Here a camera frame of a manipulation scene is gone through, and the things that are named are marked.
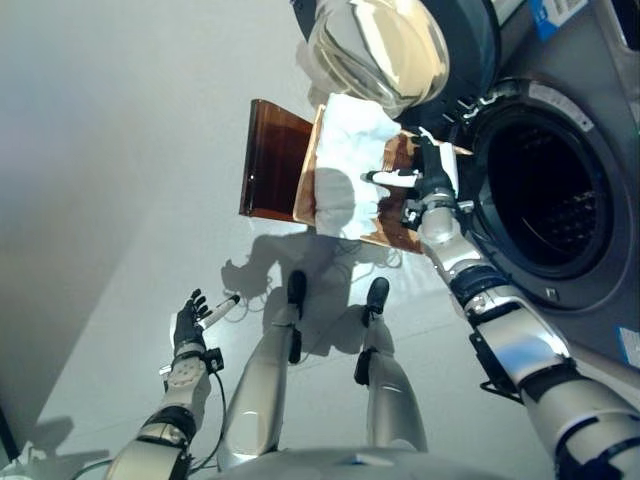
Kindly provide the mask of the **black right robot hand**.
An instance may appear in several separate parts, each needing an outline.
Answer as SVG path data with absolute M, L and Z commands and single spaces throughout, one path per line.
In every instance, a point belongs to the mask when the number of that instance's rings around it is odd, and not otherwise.
M 459 178 L 455 146 L 450 142 L 437 140 L 424 127 L 413 127 L 409 132 L 409 140 L 419 150 L 418 167 L 372 170 L 362 174 L 361 179 L 381 187 L 414 190 L 420 198 L 436 191 L 444 191 L 456 200 Z

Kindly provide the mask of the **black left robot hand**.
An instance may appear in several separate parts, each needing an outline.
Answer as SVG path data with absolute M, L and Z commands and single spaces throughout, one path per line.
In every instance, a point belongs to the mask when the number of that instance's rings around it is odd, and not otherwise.
M 203 332 L 226 316 L 239 301 L 240 296 L 234 294 L 210 308 L 202 290 L 193 290 L 184 306 L 175 315 L 171 334 L 174 353 L 191 343 L 204 346 Z

